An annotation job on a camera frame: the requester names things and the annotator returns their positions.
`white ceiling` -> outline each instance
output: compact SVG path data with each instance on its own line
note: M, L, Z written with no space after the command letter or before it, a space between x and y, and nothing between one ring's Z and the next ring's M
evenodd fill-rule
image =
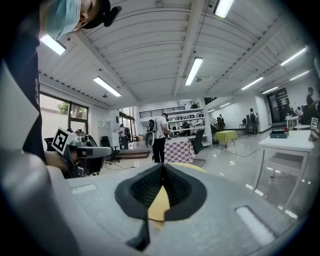
M309 53L280 66L305 43L298 24L270 0L235 0L225 19L214 14L216 0L163 0L161 8L155 0L110 2L122 6L111 27L65 35L61 56L41 43L39 72L44 84L116 109L174 98L241 96L312 69ZM202 13L196 12L199 7ZM193 41L191 50L186 38ZM203 64L192 85L185 86L195 57L202 57ZM97 76L122 97L96 84ZM241 90L260 76L262 81ZM105 92L108 98L102 97Z

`face mask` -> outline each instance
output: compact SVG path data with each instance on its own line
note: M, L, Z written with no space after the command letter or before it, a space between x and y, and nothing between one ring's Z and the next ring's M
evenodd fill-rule
M50 37L59 39L71 32L80 20L81 0L54 0L45 19L45 30Z

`shiny floor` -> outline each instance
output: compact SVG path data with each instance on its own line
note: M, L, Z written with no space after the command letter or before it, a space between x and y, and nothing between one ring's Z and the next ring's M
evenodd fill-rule
M223 177L236 184L244 186L246 189L252 189L254 185L257 169L260 164L262 150L258 143L267 138L270 130L261 133L256 137L244 135L235 140L235 146L232 141L228 141L227 149L224 143L219 145L207 146L202 150L196 159L205 159L202 167L207 173ZM144 141L133 142L131 149L146 149ZM121 168L130 169L152 163L150 155L144 159L123 159L116 165L107 166L107 168L120 170ZM262 200L268 201L279 211L285 205L291 194L297 177L277 169L275 176L271 178L273 171L263 166L256 196ZM294 223L310 210L313 205L318 187L320 184L320 143L315 144L314 151L310 154L306 172L299 186L297 193L285 211L285 216Z

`staircase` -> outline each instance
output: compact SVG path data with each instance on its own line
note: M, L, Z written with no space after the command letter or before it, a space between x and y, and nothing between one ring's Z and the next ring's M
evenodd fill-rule
M219 131L218 121L214 119L212 116L209 116L209 121L210 121L211 133L215 134L216 132Z

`checkered tablecloth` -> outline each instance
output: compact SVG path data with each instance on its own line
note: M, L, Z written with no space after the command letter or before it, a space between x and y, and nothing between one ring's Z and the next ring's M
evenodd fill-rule
M190 140L169 141L164 146L164 163L192 164L195 159L195 151Z

